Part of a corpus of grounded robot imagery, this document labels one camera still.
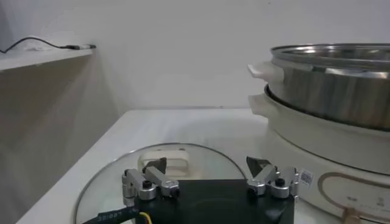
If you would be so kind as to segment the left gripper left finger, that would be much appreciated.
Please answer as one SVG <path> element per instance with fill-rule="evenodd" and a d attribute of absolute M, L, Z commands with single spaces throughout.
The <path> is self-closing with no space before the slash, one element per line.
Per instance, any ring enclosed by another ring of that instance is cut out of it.
<path fill-rule="evenodd" d="M 141 170 L 126 169 L 122 174 L 122 200 L 126 207 L 135 200 L 152 201 L 158 196 L 177 199 L 180 186 L 177 180 L 166 176 L 167 158 L 149 161 Z"/>

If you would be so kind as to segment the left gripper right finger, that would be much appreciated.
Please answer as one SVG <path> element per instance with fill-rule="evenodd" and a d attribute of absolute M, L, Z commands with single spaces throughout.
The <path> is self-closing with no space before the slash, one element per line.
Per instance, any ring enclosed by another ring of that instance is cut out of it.
<path fill-rule="evenodd" d="M 252 174 L 252 177 L 247 179 L 247 187 L 254 196 L 261 197 L 269 191 L 278 199 L 298 197 L 299 172 L 295 167 L 279 169 L 266 159 L 249 156 L 246 163 Z"/>

